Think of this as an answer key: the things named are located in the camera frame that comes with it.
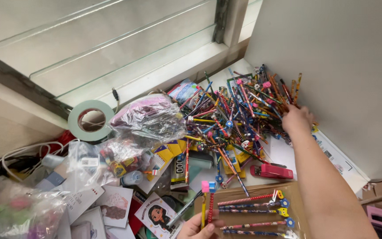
small bottle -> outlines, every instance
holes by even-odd
[[[143,174],[140,171],[133,171],[125,174],[124,177],[120,179],[120,183],[123,186],[138,185],[142,182]]]

